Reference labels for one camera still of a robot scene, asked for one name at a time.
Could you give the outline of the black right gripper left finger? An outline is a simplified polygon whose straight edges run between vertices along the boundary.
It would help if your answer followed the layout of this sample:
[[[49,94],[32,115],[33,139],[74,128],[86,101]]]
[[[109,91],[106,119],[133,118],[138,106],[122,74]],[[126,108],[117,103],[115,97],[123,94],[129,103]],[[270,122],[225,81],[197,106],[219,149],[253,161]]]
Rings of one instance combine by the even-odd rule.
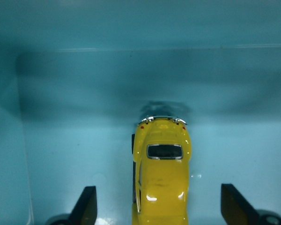
[[[94,225],[97,218],[96,187],[87,186],[83,189],[75,204],[69,221],[71,225]]]

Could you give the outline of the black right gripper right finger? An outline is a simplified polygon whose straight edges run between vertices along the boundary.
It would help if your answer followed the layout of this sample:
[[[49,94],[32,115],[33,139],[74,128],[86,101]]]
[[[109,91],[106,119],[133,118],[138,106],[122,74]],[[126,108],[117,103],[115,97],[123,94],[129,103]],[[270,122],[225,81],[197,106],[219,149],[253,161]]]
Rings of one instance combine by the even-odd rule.
[[[264,219],[232,184],[221,184],[221,214],[228,225],[264,225]]]

